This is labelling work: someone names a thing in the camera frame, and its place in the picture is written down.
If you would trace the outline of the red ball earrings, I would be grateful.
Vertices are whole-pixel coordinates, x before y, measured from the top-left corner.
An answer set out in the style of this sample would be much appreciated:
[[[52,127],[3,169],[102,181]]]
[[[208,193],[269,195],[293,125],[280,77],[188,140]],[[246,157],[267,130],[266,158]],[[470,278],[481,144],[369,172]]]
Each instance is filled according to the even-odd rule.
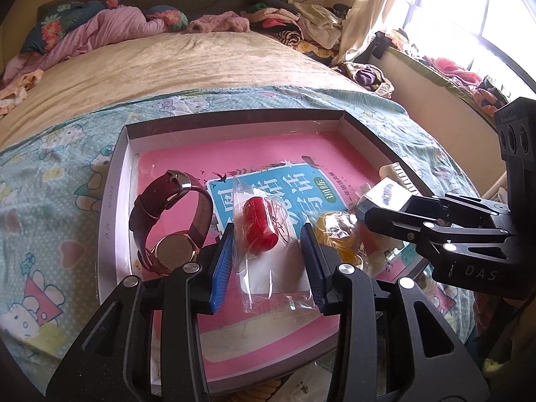
[[[232,202],[233,264],[245,311],[313,309],[299,237],[283,200],[237,178]]]

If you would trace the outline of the yellow bangles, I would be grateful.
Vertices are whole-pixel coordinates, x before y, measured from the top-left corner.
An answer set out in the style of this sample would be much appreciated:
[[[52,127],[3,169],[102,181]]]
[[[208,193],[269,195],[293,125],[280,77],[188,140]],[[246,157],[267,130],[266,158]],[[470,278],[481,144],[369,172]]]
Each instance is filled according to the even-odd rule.
[[[378,251],[378,239],[357,216],[349,211],[322,211],[309,214],[317,242],[336,249],[344,263],[351,263],[369,276],[369,257]]]

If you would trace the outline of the maroon leather strap wristwatch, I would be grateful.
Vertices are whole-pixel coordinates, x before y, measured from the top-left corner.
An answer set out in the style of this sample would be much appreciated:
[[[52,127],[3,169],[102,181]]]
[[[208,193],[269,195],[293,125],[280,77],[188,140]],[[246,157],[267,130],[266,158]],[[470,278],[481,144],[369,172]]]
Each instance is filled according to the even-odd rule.
[[[195,260],[213,220],[213,200],[189,173],[168,170],[137,196],[129,229],[142,267],[167,276]]]

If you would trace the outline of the cream plastic hair claw clip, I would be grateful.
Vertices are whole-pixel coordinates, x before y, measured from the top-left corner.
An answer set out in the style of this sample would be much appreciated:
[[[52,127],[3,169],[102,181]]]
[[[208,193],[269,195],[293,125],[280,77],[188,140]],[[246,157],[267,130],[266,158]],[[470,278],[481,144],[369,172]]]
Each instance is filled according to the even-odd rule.
[[[392,181],[401,185],[404,189],[411,192],[414,195],[421,196],[421,192],[417,189],[414,183],[410,180],[409,176],[402,169],[399,162],[383,165],[379,169],[379,176],[381,179],[389,178]]]

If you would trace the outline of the small stud earrings card bag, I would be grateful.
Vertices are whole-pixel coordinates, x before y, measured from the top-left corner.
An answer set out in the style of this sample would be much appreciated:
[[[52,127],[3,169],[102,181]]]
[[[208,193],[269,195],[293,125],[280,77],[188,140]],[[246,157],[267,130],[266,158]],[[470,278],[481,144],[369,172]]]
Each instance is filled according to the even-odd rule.
[[[271,401],[327,401],[332,370],[313,362],[296,370],[271,397]]]

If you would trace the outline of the shallow dark cardboard box tray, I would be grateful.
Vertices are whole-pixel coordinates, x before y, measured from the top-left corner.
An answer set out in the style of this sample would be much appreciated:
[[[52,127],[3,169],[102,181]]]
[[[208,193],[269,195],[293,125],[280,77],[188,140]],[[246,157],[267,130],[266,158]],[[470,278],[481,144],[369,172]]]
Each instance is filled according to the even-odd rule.
[[[221,306],[198,319],[207,386],[222,394],[287,374],[335,347],[338,320],[299,305],[296,283],[306,277],[299,252],[257,265],[254,278],[280,270],[283,282],[258,294],[257,309],[245,309],[254,292],[238,275],[233,181],[284,200],[292,235],[298,236],[308,212],[347,207],[359,186],[377,180],[383,165],[400,161],[363,119],[339,110],[224,111],[125,125],[99,222],[98,295],[106,299],[128,276],[152,278],[138,260],[129,228],[134,201],[167,170],[189,173],[207,189],[213,211],[204,211],[198,194],[187,196],[161,217],[147,242],[186,231],[201,216],[209,224],[203,254],[222,253]]]

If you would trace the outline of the clothes on window ledge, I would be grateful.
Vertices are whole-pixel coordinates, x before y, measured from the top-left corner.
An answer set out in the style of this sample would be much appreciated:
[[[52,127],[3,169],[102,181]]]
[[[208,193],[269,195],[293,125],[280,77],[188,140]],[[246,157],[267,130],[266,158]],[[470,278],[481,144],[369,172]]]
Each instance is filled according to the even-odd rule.
[[[484,120],[491,122],[494,114],[510,102],[490,77],[481,77],[445,57],[423,55],[401,30],[387,30],[384,34],[389,52],[417,74],[469,105]]]

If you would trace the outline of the hello kitty teal blanket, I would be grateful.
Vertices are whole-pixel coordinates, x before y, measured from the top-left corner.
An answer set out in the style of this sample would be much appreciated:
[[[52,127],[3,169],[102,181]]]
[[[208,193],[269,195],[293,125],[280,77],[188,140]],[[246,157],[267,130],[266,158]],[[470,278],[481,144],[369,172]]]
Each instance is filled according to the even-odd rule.
[[[348,111],[435,194],[477,192],[401,105],[369,93],[291,86],[196,89],[68,114],[1,152],[1,338],[37,389],[46,388],[98,306],[100,204],[121,129],[170,116],[290,108]]]

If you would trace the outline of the bag stuffed with clothes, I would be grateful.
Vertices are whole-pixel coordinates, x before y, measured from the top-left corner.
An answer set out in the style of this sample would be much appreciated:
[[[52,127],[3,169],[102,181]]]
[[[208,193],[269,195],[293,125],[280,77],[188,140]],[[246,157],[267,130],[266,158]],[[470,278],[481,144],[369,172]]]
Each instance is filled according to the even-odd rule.
[[[373,64],[344,62],[337,65],[334,70],[376,96],[386,99],[392,98],[395,90],[393,84],[383,74],[383,71]]]

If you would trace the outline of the beige bed sheet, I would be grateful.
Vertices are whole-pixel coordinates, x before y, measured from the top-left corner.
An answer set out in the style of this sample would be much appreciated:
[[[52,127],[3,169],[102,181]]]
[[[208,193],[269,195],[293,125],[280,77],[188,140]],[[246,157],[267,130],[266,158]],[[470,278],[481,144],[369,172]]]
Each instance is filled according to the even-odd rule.
[[[45,71],[24,102],[1,120],[1,146],[139,98],[190,89],[280,85],[359,88],[259,33],[162,33],[105,46]]]

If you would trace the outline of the pink fuzzy garment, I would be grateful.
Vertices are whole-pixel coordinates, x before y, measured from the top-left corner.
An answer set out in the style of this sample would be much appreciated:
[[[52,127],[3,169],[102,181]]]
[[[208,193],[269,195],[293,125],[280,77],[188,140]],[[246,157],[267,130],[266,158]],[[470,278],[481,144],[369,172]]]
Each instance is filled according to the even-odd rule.
[[[221,15],[202,15],[188,24],[186,32],[189,34],[248,33],[250,32],[250,22],[247,18],[236,14],[234,11],[227,11]]]

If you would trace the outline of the pile of mixed clothes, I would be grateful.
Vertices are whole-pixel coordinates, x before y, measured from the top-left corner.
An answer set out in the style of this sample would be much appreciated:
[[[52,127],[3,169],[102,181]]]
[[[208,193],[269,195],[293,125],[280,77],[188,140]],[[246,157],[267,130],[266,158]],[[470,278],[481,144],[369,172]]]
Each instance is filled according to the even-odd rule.
[[[317,59],[331,60],[339,51],[342,23],[350,8],[329,7],[292,0],[247,0],[241,17],[250,30]]]

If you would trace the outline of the pink crumpled quilt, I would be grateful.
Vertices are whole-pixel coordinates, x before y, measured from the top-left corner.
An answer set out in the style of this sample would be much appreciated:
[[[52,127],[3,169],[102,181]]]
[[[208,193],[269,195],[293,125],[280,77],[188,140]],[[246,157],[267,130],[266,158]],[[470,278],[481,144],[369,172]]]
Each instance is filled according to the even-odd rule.
[[[44,55],[31,52],[13,57],[6,64],[1,77],[1,86],[4,87],[37,69],[46,71],[63,61],[103,46],[152,37],[167,30],[168,26],[164,20],[147,19],[135,6],[120,5],[119,8],[103,10],[68,33]]]

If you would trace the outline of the peach child garment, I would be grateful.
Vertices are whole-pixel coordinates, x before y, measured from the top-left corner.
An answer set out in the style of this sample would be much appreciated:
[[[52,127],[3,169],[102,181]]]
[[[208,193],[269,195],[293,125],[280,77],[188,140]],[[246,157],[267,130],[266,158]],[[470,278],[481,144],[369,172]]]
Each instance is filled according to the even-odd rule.
[[[37,69],[31,73],[22,75],[14,80],[1,91],[0,115],[9,114],[15,107],[27,98],[28,92],[40,83],[44,71]]]

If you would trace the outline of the cream curtain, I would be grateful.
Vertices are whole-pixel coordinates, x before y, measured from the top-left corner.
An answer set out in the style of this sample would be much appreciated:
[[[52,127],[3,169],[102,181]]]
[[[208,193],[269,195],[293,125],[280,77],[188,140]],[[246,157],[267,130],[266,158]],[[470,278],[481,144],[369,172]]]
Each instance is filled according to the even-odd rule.
[[[395,0],[355,0],[342,23],[339,53],[333,65],[352,61],[364,52],[372,34],[385,23]]]

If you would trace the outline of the floral dark blue pillow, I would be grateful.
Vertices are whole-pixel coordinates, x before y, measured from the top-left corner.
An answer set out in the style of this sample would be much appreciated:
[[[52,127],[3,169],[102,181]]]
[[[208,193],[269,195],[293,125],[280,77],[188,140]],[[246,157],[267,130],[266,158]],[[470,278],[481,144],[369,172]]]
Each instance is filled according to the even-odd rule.
[[[151,21],[163,22],[164,32],[180,32],[188,25],[186,15],[171,5],[155,5],[142,10],[138,6],[123,5],[120,0],[71,1],[54,6],[32,27],[20,53],[44,55],[78,27],[96,27],[95,21],[111,21],[121,33],[127,27],[144,30]]]

